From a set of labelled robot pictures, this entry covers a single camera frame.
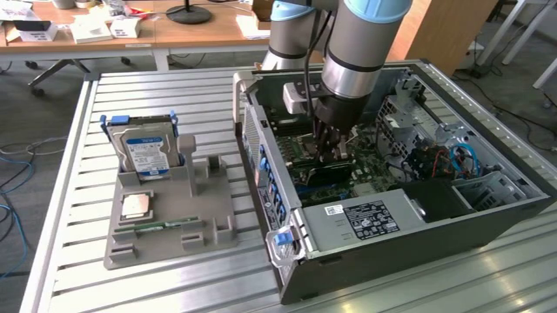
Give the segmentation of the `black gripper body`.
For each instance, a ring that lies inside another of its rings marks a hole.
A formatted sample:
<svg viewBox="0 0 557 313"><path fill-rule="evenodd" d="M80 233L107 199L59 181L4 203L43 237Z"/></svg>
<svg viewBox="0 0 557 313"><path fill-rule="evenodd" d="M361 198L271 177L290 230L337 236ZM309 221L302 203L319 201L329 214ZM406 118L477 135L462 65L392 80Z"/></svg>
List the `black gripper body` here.
<svg viewBox="0 0 557 313"><path fill-rule="evenodd" d="M346 134L361 119L370 95L360 98L344 98L329 95L319 97L314 110L315 133L321 134L333 128Z"/></svg>

